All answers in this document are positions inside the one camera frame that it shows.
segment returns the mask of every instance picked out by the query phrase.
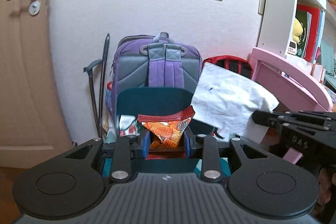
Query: crumpled white paper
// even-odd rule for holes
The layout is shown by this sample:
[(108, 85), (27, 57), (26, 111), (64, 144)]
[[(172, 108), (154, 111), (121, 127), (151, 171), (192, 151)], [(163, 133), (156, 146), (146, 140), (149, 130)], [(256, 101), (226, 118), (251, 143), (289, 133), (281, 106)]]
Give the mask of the crumpled white paper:
[(230, 134), (245, 136), (260, 143), (268, 127), (255, 124), (255, 110), (272, 111), (279, 104), (276, 97), (258, 83), (232, 71), (205, 63), (191, 105), (194, 119), (218, 128), (229, 141)]

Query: ribbed gray surface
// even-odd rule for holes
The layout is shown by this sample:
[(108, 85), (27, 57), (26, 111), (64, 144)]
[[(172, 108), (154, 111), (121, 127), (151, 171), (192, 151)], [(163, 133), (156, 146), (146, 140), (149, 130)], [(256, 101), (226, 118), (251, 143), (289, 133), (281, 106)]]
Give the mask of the ribbed gray surface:
[(219, 184), (201, 181), (196, 174), (139, 174), (127, 184), (111, 187), (92, 210), (70, 219), (48, 221), (22, 216), (16, 224), (275, 224), (318, 223), (309, 215), (271, 220), (251, 215), (235, 205)]

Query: green book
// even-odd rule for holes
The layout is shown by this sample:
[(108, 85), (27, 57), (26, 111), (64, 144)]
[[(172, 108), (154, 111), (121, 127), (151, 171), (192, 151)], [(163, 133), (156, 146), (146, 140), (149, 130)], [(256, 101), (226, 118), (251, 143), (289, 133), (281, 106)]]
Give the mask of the green book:
[(296, 19), (301, 23), (303, 33), (299, 36), (299, 43), (297, 44), (296, 56), (303, 58), (307, 47), (309, 36), (309, 28), (311, 22), (311, 14), (305, 11), (296, 10)]

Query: circular cover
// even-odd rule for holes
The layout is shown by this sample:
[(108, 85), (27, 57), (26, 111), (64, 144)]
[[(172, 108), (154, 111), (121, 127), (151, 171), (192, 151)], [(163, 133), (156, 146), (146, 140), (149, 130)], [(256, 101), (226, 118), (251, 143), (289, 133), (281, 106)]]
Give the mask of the circular cover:
[(308, 171), (286, 162), (251, 160), (228, 181), (233, 198), (243, 207), (265, 216), (289, 218), (309, 212), (317, 200), (319, 184)]
[(77, 164), (60, 168), (41, 164), (24, 172), (13, 185), (19, 209), (44, 219), (61, 219), (79, 214), (103, 195), (105, 184), (90, 166)]

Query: wooden floor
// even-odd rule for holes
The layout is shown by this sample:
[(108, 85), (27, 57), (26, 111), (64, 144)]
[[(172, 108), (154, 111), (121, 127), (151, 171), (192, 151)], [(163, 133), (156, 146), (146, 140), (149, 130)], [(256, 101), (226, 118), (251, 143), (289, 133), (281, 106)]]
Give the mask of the wooden floor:
[(0, 167), (0, 224), (12, 223), (20, 216), (12, 196), (12, 185), (24, 169)]

